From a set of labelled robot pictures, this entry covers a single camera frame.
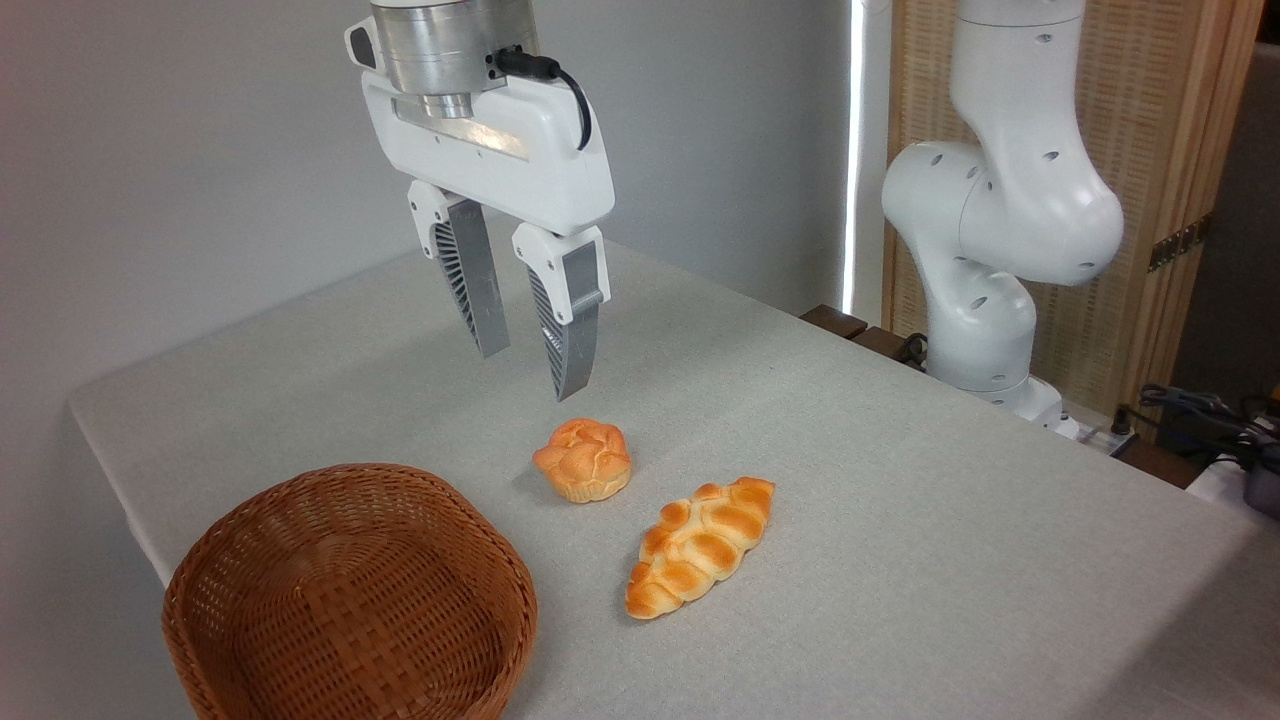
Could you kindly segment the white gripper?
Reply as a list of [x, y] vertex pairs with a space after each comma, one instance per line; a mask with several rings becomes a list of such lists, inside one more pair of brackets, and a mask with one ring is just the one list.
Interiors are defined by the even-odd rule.
[[472, 118], [435, 119], [384, 76], [366, 70], [361, 85], [383, 152], [415, 178], [407, 199], [420, 246], [439, 264], [479, 352], [492, 357], [509, 346], [486, 205], [530, 223], [512, 243], [527, 268], [556, 400], [585, 388], [600, 305], [609, 301], [595, 224], [614, 208], [614, 184], [600, 133], [579, 147], [573, 92], [512, 78], [475, 96]]

